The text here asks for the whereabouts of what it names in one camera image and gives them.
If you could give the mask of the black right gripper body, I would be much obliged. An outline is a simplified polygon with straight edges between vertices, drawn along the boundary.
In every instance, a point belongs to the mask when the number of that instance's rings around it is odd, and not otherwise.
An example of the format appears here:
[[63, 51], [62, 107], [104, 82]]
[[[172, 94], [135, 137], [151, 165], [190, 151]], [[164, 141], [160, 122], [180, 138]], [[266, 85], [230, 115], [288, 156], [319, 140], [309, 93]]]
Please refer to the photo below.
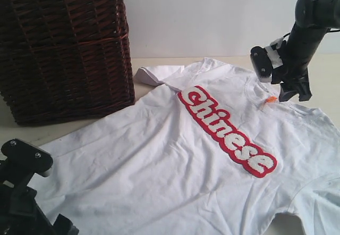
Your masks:
[[304, 71], [308, 70], [310, 58], [271, 58], [273, 71], [271, 84], [287, 83], [293, 88], [298, 89], [297, 78]]

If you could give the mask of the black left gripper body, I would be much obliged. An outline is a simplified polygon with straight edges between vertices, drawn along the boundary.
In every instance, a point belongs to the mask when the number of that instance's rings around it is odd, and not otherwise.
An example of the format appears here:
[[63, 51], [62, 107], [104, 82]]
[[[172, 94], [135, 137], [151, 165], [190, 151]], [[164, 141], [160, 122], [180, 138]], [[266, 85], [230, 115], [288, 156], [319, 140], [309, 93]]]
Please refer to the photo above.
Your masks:
[[34, 171], [1, 161], [1, 234], [53, 234], [53, 226], [28, 187]]

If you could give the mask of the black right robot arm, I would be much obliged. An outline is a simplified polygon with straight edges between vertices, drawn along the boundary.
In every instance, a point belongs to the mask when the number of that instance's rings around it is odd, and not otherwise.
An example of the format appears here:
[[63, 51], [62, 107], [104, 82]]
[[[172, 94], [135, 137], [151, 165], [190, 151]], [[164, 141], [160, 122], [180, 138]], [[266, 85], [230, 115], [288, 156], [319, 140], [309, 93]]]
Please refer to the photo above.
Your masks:
[[283, 64], [274, 69], [272, 80], [280, 84], [280, 102], [295, 95], [300, 101], [310, 100], [308, 65], [331, 29], [339, 29], [339, 0], [297, 0], [295, 23], [278, 49]]

